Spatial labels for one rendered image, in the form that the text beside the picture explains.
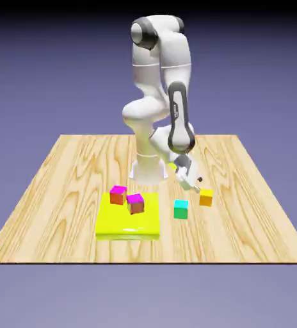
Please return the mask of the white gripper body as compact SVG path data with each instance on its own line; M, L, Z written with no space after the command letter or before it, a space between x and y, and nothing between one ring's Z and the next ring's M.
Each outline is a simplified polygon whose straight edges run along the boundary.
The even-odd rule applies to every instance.
M191 167L189 170L186 167L178 167L175 175L184 190L194 190L196 193L200 193L197 183L201 182L201 176L196 167Z

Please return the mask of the small yellow cube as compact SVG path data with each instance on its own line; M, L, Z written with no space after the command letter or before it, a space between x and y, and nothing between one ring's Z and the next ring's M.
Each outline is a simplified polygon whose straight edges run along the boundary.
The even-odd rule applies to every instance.
M200 190L199 205L201 206L212 206L213 201L213 190Z

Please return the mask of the small cyan cube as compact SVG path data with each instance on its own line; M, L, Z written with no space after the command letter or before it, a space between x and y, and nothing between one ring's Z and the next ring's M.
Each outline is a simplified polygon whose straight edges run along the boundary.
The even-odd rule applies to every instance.
M189 202L187 200L174 200L173 206L173 217L176 219L184 219L188 218L188 206Z

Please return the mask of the small magenta cube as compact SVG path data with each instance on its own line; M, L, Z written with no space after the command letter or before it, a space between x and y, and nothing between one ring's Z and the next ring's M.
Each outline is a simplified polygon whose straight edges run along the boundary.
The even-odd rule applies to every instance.
M140 193L127 195L126 200L127 208L131 215L144 212L145 201Z
M111 204L123 205L127 197L127 187L115 185L110 189L109 199Z

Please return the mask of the large yellow box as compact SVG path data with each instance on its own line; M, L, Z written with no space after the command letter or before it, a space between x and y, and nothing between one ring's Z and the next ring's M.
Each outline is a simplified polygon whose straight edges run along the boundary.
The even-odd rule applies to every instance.
M157 240L160 235L159 196L142 193L144 212L130 214L127 204L111 204L108 193L101 197L95 223L98 240Z

